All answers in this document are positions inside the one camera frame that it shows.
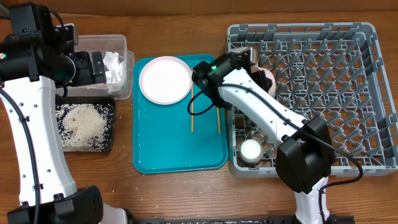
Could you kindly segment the small pink plate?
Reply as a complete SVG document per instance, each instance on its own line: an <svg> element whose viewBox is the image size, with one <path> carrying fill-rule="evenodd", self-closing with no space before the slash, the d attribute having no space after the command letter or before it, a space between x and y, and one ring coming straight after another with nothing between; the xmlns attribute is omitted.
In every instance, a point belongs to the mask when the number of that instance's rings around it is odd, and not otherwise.
<svg viewBox="0 0 398 224"><path fill-rule="evenodd" d="M253 65L251 67L251 78L264 91L268 92L270 96L274 97L276 82L275 77L270 70Z"/></svg>

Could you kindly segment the white napkin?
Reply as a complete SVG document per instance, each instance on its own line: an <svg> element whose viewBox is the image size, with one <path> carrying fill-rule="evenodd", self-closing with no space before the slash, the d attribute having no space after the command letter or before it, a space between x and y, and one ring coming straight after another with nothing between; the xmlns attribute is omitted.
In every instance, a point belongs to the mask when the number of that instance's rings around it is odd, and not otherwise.
<svg viewBox="0 0 398 224"><path fill-rule="evenodd" d="M124 57L118 52L106 51L103 57L106 85L109 94L114 94L124 85Z"/></svg>

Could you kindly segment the white cup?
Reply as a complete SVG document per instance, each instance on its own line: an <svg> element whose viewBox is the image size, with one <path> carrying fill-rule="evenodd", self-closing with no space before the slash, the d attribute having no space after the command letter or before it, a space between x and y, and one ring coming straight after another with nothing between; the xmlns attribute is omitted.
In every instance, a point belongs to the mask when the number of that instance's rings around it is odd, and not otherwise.
<svg viewBox="0 0 398 224"><path fill-rule="evenodd" d="M241 144L239 153L244 162L256 164L264 156L264 149L256 140L248 139Z"/></svg>

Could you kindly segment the large white plate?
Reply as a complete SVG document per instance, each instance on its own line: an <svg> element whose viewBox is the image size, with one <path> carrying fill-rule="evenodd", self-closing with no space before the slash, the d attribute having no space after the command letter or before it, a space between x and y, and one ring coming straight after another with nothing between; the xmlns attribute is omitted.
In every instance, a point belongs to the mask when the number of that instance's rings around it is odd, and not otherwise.
<svg viewBox="0 0 398 224"><path fill-rule="evenodd" d="M192 70L182 59L162 56L144 65L139 74L141 93L158 105L183 100L192 89Z"/></svg>

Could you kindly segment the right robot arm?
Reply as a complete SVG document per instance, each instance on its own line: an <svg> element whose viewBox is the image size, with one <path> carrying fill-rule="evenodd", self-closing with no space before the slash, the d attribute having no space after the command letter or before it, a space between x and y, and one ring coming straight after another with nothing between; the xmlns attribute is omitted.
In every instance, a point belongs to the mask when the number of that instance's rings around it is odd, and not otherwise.
<svg viewBox="0 0 398 224"><path fill-rule="evenodd" d="M273 74L245 56L223 54L192 69L192 80L218 108L236 107L277 148L275 169L295 193L299 223L325 223L330 215L323 193L335 162L328 126L286 108L271 94Z"/></svg>

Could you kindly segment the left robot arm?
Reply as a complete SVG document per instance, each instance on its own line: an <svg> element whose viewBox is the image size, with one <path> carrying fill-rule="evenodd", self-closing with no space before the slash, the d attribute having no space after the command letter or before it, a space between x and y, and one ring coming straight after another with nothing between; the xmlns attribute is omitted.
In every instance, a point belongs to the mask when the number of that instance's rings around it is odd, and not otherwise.
<svg viewBox="0 0 398 224"><path fill-rule="evenodd" d="M1 98L7 109L21 175L20 207L9 223L134 223L125 208L105 204L92 185L78 189L63 153L55 114L55 90L80 86L80 75L105 82L98 42L84 40L78 52L44 41L1 44Z"/></svg>

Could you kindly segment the clear plastic waste bin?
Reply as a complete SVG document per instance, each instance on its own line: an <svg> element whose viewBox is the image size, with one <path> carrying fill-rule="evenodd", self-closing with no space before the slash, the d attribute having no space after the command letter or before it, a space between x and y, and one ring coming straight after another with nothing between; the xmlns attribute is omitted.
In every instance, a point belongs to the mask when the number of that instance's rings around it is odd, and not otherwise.
<svg viewBox="0 0 398 224"><path fill-rule="evenodd" d="M102 56L106 52L118 53L119 74L106 83L87 86L68 87L68 96L110 96L115 100L130 98L132 93L132 75L134 54L128 50L125 36L121 34L109 35L80 35L75 50L88 53L99 51Z"/></svg>

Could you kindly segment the grey dishwasher rack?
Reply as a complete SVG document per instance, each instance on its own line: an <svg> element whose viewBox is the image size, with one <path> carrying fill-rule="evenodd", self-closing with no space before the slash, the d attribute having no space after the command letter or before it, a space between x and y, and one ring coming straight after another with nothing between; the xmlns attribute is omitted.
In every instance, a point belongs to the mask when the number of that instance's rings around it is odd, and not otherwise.
<svg viewBox="0 0 398 224"><path fill-rule="evenodd" d="M337 156L331 173L397 171L397 111L374 26L367 22L234 24L229 51L252 47L276 80L275 98L328 125Z"/></svg>

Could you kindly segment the teal serving tray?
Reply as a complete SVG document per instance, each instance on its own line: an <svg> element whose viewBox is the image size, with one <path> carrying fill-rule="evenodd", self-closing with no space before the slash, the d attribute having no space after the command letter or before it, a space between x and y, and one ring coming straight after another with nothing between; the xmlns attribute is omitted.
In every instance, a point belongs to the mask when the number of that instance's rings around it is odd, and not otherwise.
<svg viewBox="0 0 398 224"><path fill-rule="evenodd" d="M139 74L151 58L139 60L132 83L132 162L143 174L218 169L228 159L225 111L220 109L218 134L216 107L205 95L194 101L194 132L187 105L191 97L172 105L158 105L140 91Z"/></svg>

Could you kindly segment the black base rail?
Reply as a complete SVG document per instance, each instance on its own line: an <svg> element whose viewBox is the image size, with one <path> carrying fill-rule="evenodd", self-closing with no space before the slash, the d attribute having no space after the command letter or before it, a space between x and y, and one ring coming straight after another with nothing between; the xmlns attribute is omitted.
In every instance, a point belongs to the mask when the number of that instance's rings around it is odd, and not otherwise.
<svg viewBox="0 0 398 224"><path fill-rule="evenodd" d="M198 220L164 220L163 218L139 219L138 224L299 224L294 216L275 216L269 218L234 218L224 220L198 219Z"/></svg>

